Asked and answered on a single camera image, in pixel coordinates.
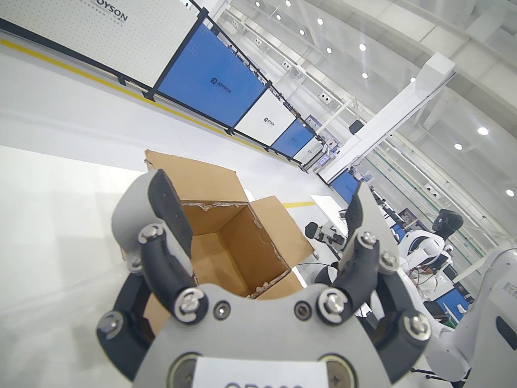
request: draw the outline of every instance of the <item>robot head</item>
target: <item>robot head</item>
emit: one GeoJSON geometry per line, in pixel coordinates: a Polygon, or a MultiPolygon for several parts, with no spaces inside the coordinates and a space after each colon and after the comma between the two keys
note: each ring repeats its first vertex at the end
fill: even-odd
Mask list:
{"type": "Polygon", "coordinates": [[[433,229],[436,235],[444,240],[449,238],[463,226],[463,218],[459,213],[452,210],[441,209],[438,217],[434,220],[433,229]]]}

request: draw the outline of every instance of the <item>white table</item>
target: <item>white table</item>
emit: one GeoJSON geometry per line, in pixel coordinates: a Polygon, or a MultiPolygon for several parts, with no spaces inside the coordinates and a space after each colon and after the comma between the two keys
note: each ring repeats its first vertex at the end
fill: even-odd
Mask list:
{"type": "Polygon", "coordinates": [[[314,203],[316,203],[318,209],[320,209],[327,219],[334,225],[338,234],[347,238],[349,235],[349,228],[347,223],[339,217],[339,212],[343,210],[343,208],[336,203],[336,200],[331,196],[311,196],[311,198],[314,203]]]}

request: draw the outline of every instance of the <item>yellow floor line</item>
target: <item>yellow floor line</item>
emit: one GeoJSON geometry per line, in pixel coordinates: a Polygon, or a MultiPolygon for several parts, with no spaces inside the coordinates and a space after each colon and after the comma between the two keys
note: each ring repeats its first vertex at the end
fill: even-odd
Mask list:
{"type": "Polygon", "coordinates": [[[307,207],[314,206],[316,203],[314,201],[301,201],[299,203],[282,203],[286,209],[292,209],[293,207],[307,207]]]}
{"type": "Polygon", "coordinates": [[[84,72],[84,71],[80,70],[79,68],[76,68],[76,67],[74,67],[72,65],[68,65],[67,63],[58,61],[57,59],[54,59],[53,57],[48,57],[48,56],[46,56],[46,55],[44,55],[42,53],[35,52],[34,50],[31,50],[31,49],[26,48],[24,46],[20,46],[19,44],[13,43],[12,41],[4,40],[3,38],[0,39],[0,44],[2,46],[11,48],[13,50],[17,50],[19,52],[28,54],[29,56],[35,57],[37,59],[40,59],[41,61],[45,61],[45,62],[51,63],[52,65],[55,65],[55,66],[59,66],[59,68],[63,68],[63,70],[67,70],[67,71],[73,72],[74,74],[77,74],[77,75],[82,76],[84,78],[87,78],[89,80],[95,81],[95,82],[97,82],[99,84],[102,84],[102,85],[104,85],[106,87],[114,89],[114,90],[116,90],[118,92],[124,93],[124,94],[126,94],[128,96],[131,96],[132,98],[138,99],[138,100],[140,100],[140,101],[142,101],[142,102],[144,102],[144,103],[146,103],[148,105],[152,105],[152,106],[154,106],[156,108],[160,108],[163,111],[167,111],[168,113],[176,115],[177,117],[183,118],[184,120],[188,120],[189,122],[193,122],[194,124],[197,124],[198,126],[204,127],[205,129],[209,129],[209,130],[213,131],[214,133],[217,133],[218,135],[222,135],[224,137],[228,137],[230,139],[233,139],[236,142],[240,142],[241,144],[249,146],[250,148],[253,148],[255,150],[261,151],[261,152],[263,152],[265,154],[271,155],[272,157],[275,157],[275,158],[277,158],[279,160],[285,161],[286,163],[289,163],[289,164],[294,166],[294,164],[290,163],[289,161],[287,161],[283,157],[279,157],[278,155],[270,154],[264,148],[261,148],[260,146],[250,144],[249,142],[245,141],[244,139],[241,139],[240,137],[229,136],[225,132],[221,131],[220,129],[218,129],[218,128],[214,127],[214,126],[210,126],[209,124],[206,124],[204,122],[196,120],[195,118],[192,118],[192,117],[190,117],[190,116],[188,116],[186,114],[183,114],[183,113],[181,113],[179,111],[176,111],[176,110],[174,110],[174,109],[172,109],[172,108],[170,108],[170,107],[168,107],[166,105],[162,105],[162,104],[160,104],[158,102],[153,102],[152,100],[144,98],[141,94],[135,93],[135,92],[133,92],[133,91],[131,91],[129,89],[126,89],[126,88],[121,87],[119,85],[113,84],[110,81],[98,78],[97,76],[94,76],[93,74],[89,74],[88,72],[84,72]]]}

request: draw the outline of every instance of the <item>cardboard box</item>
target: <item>cardboard box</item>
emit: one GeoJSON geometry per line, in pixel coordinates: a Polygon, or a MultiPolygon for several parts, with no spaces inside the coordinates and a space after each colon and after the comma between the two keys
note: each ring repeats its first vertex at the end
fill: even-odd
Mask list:
{"type": "MultiPolygon", "coordinates": [[[[146,162],[166,172],[181,200],[194,233],[191,262],[199,284],[251,299],[302,289],[290,270],[313,248],[276,197],[249,203],[237,174],[213,164],[150,150],[146,162]]],[[[169,314],[151,296],[145,316],[157,333],[169,314]]]]}

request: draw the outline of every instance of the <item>blue panel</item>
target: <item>blue panel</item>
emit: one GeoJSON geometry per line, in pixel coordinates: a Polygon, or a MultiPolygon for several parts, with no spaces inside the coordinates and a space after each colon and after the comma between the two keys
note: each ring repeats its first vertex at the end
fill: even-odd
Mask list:
{"type": "Polygon", "coordinates": [[[444,311],[445,307],[443,306],[443,303],[445,303],[445,305],[447,305],[447,308],[451,310],[451,312],[458,320],[461,320],[461,318],[463,317],[463,314],[461,314],[461,312],[458,310],[458,304],[460,304],[464,309],[467,309],[467,307],[469,306],[469,303],[456,289],[448,291],[446,294],[440,296],[434,302],[438,303],[438,305],[440,305],[444,311]]]}
{"type": "Polygon", "coordinates": [[[303,127],[297,119],[275,140],[271,148],[288,157],[294,157],[313,137],[314,134],[303,127]]]}
{"type": "Polygon", "coordinates": [[[158,91],[233,127],[265,88],[214,33],[201,25],[158,91]]]}
{"type": "Polygon", "coordinates": [[[345,200],[348,204],[352,201],[352,196],[359,185],[359,181],[348,172],[343,172],[334,179],[330,186],[345,200]]]}
{"type": "Polygon", "coordinates": [[[392,228],[395,230],[395,233],[399,235],[399,243],[402,241],[404,236],[406,236],[406,230],[402,228],[399,224],[395,224],[392,226],[392,228]]]}

